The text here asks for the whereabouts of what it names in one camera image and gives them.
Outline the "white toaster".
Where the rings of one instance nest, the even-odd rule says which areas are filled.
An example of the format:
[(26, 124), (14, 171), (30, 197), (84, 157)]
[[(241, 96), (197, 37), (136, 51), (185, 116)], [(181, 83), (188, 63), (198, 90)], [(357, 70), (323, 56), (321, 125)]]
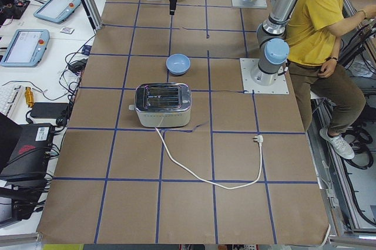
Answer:
[(144, 127), (173, 128), (191, 119), (192, 93), (184, 83), (144, 83), (136, 88), (129, 110)]

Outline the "person in yellow shirt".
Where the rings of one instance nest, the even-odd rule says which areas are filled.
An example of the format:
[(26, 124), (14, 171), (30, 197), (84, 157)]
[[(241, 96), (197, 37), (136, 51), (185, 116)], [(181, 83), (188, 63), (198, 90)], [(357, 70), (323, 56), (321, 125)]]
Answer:
[(330, 99), (335, 107), (320, 136), (348, 160), (355, 153), (342, 134), (359, 117), (365, 97), (338, 63), (341, 38), (373, 17), (375, 5), (345, 18), (343, 0), (298, 0), (286, 28), (288, 71), (303, 127), (308, 129), (312, 120), (310, 94)]

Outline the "teach pendant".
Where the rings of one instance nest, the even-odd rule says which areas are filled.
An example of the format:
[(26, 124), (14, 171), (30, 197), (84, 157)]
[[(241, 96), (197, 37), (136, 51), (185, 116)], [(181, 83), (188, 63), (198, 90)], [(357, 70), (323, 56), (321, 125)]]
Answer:
[(3, 67), (35, 67), (46, 51), (47, 29), (17, 29), (1, 59)]
[(34, 13), (34, 17), (53, 22), (65, 21), (81, 4), (81, 0), (47, 0)]

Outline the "white keyboard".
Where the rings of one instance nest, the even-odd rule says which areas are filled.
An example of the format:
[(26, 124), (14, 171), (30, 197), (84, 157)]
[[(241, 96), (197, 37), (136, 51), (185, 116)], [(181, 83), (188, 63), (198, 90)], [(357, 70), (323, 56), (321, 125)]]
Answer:
[(22, 102), (25, 88), (22, 85), (1, 86), (1, 113), (8, 118), (12, 118), (14, 111)]

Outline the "upper teach pendant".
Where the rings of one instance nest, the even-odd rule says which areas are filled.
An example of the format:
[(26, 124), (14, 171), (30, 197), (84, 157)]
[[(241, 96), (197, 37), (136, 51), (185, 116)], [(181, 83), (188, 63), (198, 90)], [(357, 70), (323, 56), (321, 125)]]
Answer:
[(34, 17), (53, 22), (65, 21), (81, 4), (81, 0), (47, 0), (34, 13)]

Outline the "lower teach pendant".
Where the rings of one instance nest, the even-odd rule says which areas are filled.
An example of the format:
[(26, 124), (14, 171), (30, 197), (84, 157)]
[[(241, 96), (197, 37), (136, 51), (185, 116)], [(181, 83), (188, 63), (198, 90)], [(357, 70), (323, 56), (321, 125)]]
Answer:
[(46, 51), (47, 29), (17, 29), (1, 59), (3, 67), (35, 67)]

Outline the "blue bowl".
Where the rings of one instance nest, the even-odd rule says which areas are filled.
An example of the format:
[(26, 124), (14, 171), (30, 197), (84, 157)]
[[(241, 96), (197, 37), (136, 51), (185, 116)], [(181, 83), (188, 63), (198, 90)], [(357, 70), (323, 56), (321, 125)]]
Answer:
[(166, 60), (166, 67), (168, 71), (173, 75), (185, 74), (191, 66), (190, 59), (184, 54), (173, 54)]

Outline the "black power adapter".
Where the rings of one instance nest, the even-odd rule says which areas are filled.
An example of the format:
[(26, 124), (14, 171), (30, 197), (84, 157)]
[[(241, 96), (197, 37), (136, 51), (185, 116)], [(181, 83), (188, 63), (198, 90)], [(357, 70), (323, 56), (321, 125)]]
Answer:
[(30, 116), (34, 119), (57, 119), (62, 117), (67, 109), (67, 103), (36, 102), (30, 112)]

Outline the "black laptop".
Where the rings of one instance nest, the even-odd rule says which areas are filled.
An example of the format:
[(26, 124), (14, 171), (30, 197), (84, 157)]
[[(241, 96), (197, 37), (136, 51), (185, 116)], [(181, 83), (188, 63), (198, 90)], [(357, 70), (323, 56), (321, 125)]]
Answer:
[(46, 183), (55, 126), (17, 124), (1, 114), (1, 180), (31, 187)]

